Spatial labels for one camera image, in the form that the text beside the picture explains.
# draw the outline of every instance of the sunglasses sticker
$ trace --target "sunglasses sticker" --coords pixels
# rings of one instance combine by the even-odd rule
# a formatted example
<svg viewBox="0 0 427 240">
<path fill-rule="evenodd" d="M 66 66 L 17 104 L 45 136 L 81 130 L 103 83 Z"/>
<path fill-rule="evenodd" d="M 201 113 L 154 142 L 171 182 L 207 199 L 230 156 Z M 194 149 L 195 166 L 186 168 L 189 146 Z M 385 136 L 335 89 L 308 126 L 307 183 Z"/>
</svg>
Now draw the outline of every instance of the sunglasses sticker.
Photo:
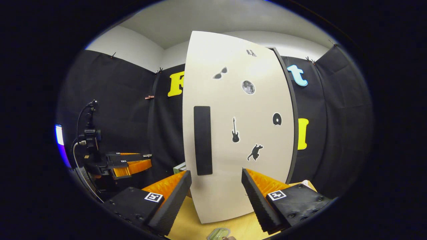
<svg viewBox="0 0 427 240">
<path fill-rule="evenodd" d="M 224 67 L 219 74 L 216 74 L 213 79 L 220 80 L 222 78 L 222 74 L 227 73 L 227 67 Z"/>
</svg>

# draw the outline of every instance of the black sticker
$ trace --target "black sticker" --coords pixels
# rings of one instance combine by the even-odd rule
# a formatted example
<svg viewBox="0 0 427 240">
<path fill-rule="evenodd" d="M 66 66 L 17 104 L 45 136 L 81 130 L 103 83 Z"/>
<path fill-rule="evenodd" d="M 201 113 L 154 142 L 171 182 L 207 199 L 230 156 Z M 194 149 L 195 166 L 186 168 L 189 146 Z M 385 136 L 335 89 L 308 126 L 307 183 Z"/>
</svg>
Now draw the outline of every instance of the black sticker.
<svg viewBox="0 0 427 240">
<path fill-rule="evenodd" d="M 233 131 L 231 133 L 233 134 L 233 143 L 238 143 L 240 141 L 239 138 L 239 132 L 236 131 L 236 119 L 233 117 Z"/>
<path fill-rule="evenodd" d="M 246 52 L 249 54 L 249 55 L 252 55 L 252 56 L 254 56 L 254 57 L 256 57 L 257 55 L 252 51 L 252 50 L 247 50 L 246 49 Z"/>
<path fill-rule="evenodd" d="M 273 124 L 274 125 L 282 125 L 282 117 L 278 112 L 273 115 Z"/>
<path fill-rule="evenodd" d="M 249 95 L 253 95 L 255 93 L 255 85 L 248 80 L 242 82 L 242 89 Z"/>
<path fill-rule="evenodd" d="M 221 72 L 220 72 L 219 74 L 216 74 L 216 75 L 213 77 L 213 79 L 220 80 L 220 79 L 222 78 L 222 73 L 223 73 L 223 74 L 226 74 L 226 73 L 227 73 L 227 67 L 224 67 L 224 68 L 221 70 Z"/>
<path fill-rule="evenodd" d="M 251 152 L 251 154 L 248 156 L 248 161 L 250 161 L 250 157 L 252 156 L 253 157 L 253 159 L 255 160 L 255 161 L 257 161 L 257 158 L 260 156 L 260 154 L 258 153 L 258 151 L 260 150 L 260 149 L 262 149 L 262 148 L 264 148 L 263 146 L 261 146 L 261 145 L 259 145 L 258 146 L 258 144 L 255 144 L 255 146 L 254 146 L 254 148 L 252 149 L 252 152 Z"/>
</svg>

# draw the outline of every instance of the wooden table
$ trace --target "wooden table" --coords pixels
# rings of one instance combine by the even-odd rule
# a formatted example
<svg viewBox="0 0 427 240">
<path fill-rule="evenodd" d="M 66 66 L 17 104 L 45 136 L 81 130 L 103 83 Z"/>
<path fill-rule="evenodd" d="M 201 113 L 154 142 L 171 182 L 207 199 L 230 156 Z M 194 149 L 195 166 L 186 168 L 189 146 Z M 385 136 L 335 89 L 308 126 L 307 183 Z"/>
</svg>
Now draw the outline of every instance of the wooden table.
<svg viewBox="0 0 427 240">
<path fill-rule="evenodd" d="M 308 181 L 308 185 L 317 191 L 310 181 Z M 194 208 L 193 199 L 187 196 L 166 237 L 171 240 L 204 240 L 216 228 L 230 229 L 230 236 L 235 237 L 236 240 L 261 240 L 279 233 L 268 235 L 263 232 L 254 212 L 221 222 L 201 224 Z"/>
</svg>

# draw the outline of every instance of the black curtain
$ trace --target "black curtain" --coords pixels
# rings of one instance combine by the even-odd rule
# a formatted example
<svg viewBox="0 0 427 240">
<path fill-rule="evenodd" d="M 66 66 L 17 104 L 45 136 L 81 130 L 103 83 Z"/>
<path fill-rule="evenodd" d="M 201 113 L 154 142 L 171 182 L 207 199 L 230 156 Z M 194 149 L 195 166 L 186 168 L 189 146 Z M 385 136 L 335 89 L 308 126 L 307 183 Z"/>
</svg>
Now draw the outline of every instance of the black curtain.
<svg viewBox="0 0 427 240">
<path fill-rule="evenodd" d="M 70 150 L 76 137 L 77 118 L 81 109 L 93 99 L 99 102 L 93 120 L 101 130 L 101 154 L 109 151 L 151 153 L 147 136 L 149 101 L 145 97 L 154 79 L 155 73 L 122 59 L 90 50 L 79 54 L 64 80 L 56 115 L 56 123 L 63 128 L 71 166 L 75 166 Z M 83 114 L 79 134 L 86 122 Z M 76 149 L 76 155 L 81 157 L 83 150 Z M 142 172 L 133 181 L 138 176 L 142 178 L 140 181 L 151 178 Z"/>
<path fill-rule="evenodd" d="M 296 65 L 301 69 L 302 79 L 308 82 L 306 86 L 300 86 L 289 73 L 295 92 L 298 118 L 308 120 L 305 136 L 307 147 L 297 151 L 291 182 L 301 182 L 305 179 L 313 182 L 323 155 L 326 138 L 326 107 L 322 84 L 316 67 L 311 61 L 283 56 L 282 59 L 286 67 Z"/>
<path fill-rule="evenodd" d="M 315 66 L 325 96 L 327 134 L 313 184 L 323 195 L 336 197 L 355 182 L 368 157 L 372 103 L 362 74 L 342 48 L 332 47 Z"/>
<path fill-rule="evenodd" d="M 173 167 L 185 161 L 182 134 L 182 94 L 168 97 L 170 75 L 184 71 L 185 65 L 162 70 L 154 84 L 150 112 L 150 146 L 153 168 L 159 181 L 173 174 Z"/>
</svg>

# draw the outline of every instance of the black cable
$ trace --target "black cable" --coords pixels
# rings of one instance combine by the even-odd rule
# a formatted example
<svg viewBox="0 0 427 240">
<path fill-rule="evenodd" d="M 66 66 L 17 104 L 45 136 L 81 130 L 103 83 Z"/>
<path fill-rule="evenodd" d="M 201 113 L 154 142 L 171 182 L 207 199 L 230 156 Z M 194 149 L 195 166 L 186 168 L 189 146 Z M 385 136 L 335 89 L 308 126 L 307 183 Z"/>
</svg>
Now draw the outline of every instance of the black cable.
<svg viewBox="0 0 427 240">
<path fill-rule="evenodd" d="M 77 172 L 77 167 L 76 167 L 75 171 L 76 171 L 76 175 L 77 175 L 77 177 L 79 178 L 80 182 L 82 183 L 82 186 L 83 186 L 85 189 L 87 189 L 87 188 L 85 187 L 85 183 L 83 182 L 82 178 L 80 177 L 80 175 L 79 175 L 79 174 L 78 174 L 78 172 Z"/>
<path fill-rule="evenodd" d="M 77 138 L 76 139 L 74 139 L 74 141 L 73 141 L 73 144 L 71 144 L 71 154 L 73 155 L 73 157 L 74 157 L 74 151 L 72 150 L 73 149 L 73 146 L 74 146 L 74 144 L 75 144 L 75 141 L 77 140 Z M 78 164 L 76 163 L 76 168 L 75 168 L 75 171 L 76 171 L 76 174 L 77 174 L 77 176 L 79 177 L 79 179 L 80 179 L 80 181 L 82 182 L 82 185 L 83 186 L 85 186 L 85 183 L 83 182 L 83 180 L 82 180 L 82 178 L 80 177 L 80 175 L 77 173 L 77 168 L 78 168 L 79 166 L 78 166 Z"/>
<path fill-rule="evenodd" d="M 93 194 L 101 201 L 101 202 L 104 202 L 96 193 L 95 193 L 95 191 L 90 187 L 90 185 L 89 185 L 89 183 L 86 181 L 86 178 L 85 178 L 85 176 L 83 175 L 83 172 L 82 172 L 82 170 L 79 168 L 79 164 L 77 163 L 77 158 L 76 158 L 76 152 L 75 152 L 75 147 L 78 145 L 78 143 L 75 143 L 74 145 L 73 145 L 73 157 L 74 157 L 74 161 L 76 162 L 76 165 L 77 165 L 77 168 L 76 168 L 76 170 L 78 170 L 79 172 L 80 172 L 80 174 L 82 175 L 82 177 L 85 179 L 85 182 L 86 182 L 86 184 L 85 184 L 85 186 L 87 186 L 89 189 L 88 190 L 90 190 L 91 192 L 93 192 Z"/>
<path fill-rule="evenodd" d="M 70 147 L 70 154 L 71 154 L 71 155 L 73 154 L 73 145 L 76 143 L 76 141 L 77 141 L 77 138 L 75 138 L 75 139 L 73 140 L 73 142 L 71 143 L 71 147 Z"/>
<path fill-rule="evenodd" d="M 85 111 L 85 109 L 88 107 L 88 105 L 86 105 L 79 114 L 79 118 L 77 118 L 77 126 L 76 126 L 76 138 L 79 138 L 79 122 L 80 122 L 80 117 L 82 116 L 83 112 Z"/>
<path fill-rule="evenodd" d="M 94 182 L 94 181 L 92 181 L 91 173 L 88 173 L 88 172 L 86 171 L 86 174 L 87 174 L 88 179 L 89 179 L 89 181 L 91 182 L 91 184 L 95 187 L 95 190 L 96 190 L 98 193 L 100 193 L 100 191 L 98 190 L 97 186 L 95 185 L 95 182 Z"/>
</svg>

